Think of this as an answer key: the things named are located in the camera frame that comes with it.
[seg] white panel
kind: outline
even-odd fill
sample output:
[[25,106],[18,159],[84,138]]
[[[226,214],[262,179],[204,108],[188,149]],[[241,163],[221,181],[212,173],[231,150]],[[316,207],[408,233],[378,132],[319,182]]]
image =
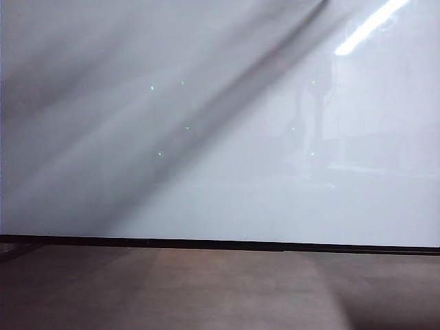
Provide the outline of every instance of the white panel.
[[2,234],[438,247],[437,0],[3,0]]

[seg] floor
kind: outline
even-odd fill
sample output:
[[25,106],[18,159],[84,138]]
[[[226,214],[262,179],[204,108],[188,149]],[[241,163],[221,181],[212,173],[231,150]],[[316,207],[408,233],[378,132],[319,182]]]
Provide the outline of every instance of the floor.
[[47,245],[0,263],[0,329],[440,329],[440,258]]

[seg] glossy white surface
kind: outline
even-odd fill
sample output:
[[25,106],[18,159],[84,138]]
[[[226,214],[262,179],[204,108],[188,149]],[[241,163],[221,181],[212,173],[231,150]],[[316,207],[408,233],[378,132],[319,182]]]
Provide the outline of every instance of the glossy white surface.
[[2,233],[440,245],[440,2],[1,10]]

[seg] black frame bottom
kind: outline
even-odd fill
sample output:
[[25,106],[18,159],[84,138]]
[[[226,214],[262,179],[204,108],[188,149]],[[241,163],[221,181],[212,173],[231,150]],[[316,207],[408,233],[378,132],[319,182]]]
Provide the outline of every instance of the black frame bottom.
[[208,241],[193,239],[125,239],[107,237],[75,236],[28,236],[0,234],[2,243],[31,243],[54,245],[86,245],[128,248],[173,248],[202,250],[245,250],[245,251],[300,251],[367,254],[415,254],[440,255],[440,247],[398,247],[374,245],[338,245],[314,243],[280,243],[256,241]]

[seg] dark reflected figure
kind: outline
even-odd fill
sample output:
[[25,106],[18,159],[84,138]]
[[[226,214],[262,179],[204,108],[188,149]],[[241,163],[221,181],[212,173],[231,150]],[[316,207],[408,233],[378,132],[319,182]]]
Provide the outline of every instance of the dark reflected figure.
[[318,57],[313,62],[307,89],[313,98],[313,137],[307,150],[307,163],[310,166],[312,178],[317,178],[328,164],[329,155],[323,140],[325,97],[331,91],[333,73],[331,55]]
[[325,97],[333,86],[332,54],[314,56],[296,72],[294,116],[283,131],[285,154],[294,156],[294,168],[316,175],[328,163],[323,140]]

